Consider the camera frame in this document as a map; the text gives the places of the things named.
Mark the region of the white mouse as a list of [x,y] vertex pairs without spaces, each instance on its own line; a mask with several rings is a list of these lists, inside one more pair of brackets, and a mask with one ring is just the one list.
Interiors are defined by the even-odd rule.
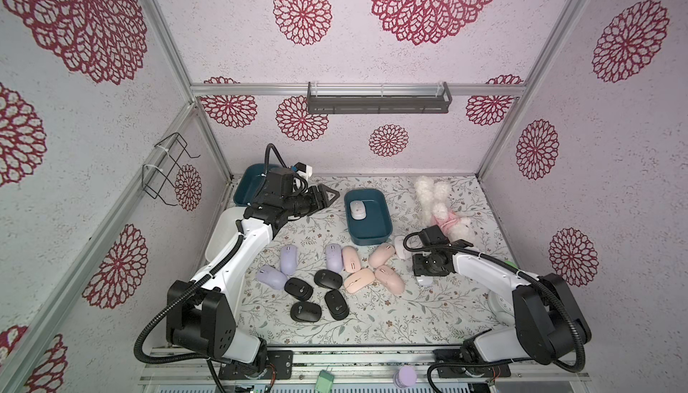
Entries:
[[434,279],[431,276],[417,276],[416,280],[422,287],[431,287],[434,283]]
[[410,260],[413,254],[404,247],[404,236],[396,236],[393,240],[393,245],[396,251],[396,255],[401,260]]
[[367,217],[367,209],[363,200],[353,200],[349,204],[350,215],[353,220],[361,221]]

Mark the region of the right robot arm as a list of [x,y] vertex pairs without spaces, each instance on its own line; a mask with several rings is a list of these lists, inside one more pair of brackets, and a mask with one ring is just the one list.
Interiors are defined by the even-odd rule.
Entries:
[[553,364],[580,373],[591,329],[566,281],[518,269],[465,240],[450,241],[439,226],[410,233],[402,241],[412,254],[417,278],[465,276],[503,298],[513,309],[513,324],[465,340],[460,356],[445,366],[483,371],[521,362]]

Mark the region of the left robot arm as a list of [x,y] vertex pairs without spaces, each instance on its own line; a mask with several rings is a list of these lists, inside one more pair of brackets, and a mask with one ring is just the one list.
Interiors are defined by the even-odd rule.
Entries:
[[[265,149],[260,189],[236,221],[236,233],[206,267],[188,281],[177,280],[168,289],[167,306],[143,328],[134,342],[134,357],[144,364],[171,364],[204,359],[222,364],[242,364],[251,373],[267,366],[263,339],[240,330],[234,310],[242,294],[247,269],[281,229],[291,222],[329,208],[340,192],[310,184],[306,165],[272,168],[269,160],[280,153],[273,144]],[[184,348],[182,355],[155,357],[144,342],[160,324],[168,343]]]

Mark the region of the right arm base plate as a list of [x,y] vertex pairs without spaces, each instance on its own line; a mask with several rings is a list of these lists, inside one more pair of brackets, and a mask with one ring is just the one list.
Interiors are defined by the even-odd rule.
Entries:
[[438,348],[433,351],[439,367],[434,372],[441,379],[486,378],[498,379],[512,376],[508,364],[488,366],[479,356],[465,356],[460,348]]

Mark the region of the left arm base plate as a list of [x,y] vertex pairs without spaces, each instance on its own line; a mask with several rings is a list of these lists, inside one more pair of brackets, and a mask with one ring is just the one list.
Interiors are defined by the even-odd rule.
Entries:
[[293,369],[291,350],[268,349],[259,354],[257,362],[245,364],[231,361],[220,366],[221,380],[288,380]]

